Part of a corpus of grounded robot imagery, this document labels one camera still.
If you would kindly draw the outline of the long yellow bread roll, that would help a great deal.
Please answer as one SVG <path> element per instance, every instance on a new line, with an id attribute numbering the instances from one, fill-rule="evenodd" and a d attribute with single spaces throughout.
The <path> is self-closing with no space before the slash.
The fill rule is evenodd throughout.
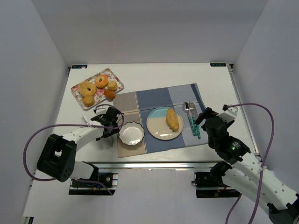
<path id="1" fill-rule="evenodd" d="M 172 129 L 174 132 L 178 131 L 179 129 L 178 117 L 176 112 L 171 108 L 167 110 L 166 123 L 169 126 L 169 128 Z"/>

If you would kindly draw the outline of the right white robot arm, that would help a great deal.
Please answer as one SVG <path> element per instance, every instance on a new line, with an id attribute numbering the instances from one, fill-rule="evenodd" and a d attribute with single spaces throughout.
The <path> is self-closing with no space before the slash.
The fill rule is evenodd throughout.
<path id="1" fill-rule="evenodd" d="M 193 121 L 201 125 L 207 133 L 209 147 L 222 159 L 211 168 L 211 178 L 254 201 L 250 223 L 254 220 L 257 208 L 261 208 L 274 224 L 297 224 L 299 194 L 269 171 L 264 161 L 259 161 L 248 146 L 228 133 L 238 107 L 224 105 L 223 113 L 208 107 Z"/>

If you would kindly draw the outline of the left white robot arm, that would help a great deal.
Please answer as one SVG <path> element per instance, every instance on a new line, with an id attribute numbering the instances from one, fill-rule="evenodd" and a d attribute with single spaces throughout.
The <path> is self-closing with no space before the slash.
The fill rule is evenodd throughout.
<path id="1" fill-rule="evenodd" d="M 70 133 L 51 134 L 37 162 L 37 170 L 60 182 L 71 178 L 74 172 L 74 178 L 90 179 L 94 166 L 76 161 L 76 153 L 93 140 L 117 134 L 121 127 L 121 124 L 118 124 L 119 119 L 124 119 L 123 113 L 110 106 L 105 113 L 90 118 L 86 124 L 75 124 L 78 129 Z"/>

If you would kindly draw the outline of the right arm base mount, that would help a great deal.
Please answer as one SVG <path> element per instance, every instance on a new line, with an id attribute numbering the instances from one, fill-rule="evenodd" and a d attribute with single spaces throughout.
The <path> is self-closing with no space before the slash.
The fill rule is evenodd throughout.
<path id="1" fill-rule="evenodd" d="M 237 198 L 240 193 L 224 184 L 222 178 L 225 172 L 232 166 L 224 161 L 216 163 L 208 172 L 199 171 L 194 173 L 191 185 L 196 188 L 197 198 Z"/>

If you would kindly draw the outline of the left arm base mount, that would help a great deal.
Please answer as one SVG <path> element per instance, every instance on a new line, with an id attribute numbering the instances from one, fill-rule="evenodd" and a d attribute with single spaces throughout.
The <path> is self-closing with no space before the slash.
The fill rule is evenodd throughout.
<path id="1" fill-rule="evenodd" d="M 118 172 L 109 168 L 99 168 L 89 180 L 73 178 L 69 195 L 76 196 L 112 196 L 118 185 Z"/>

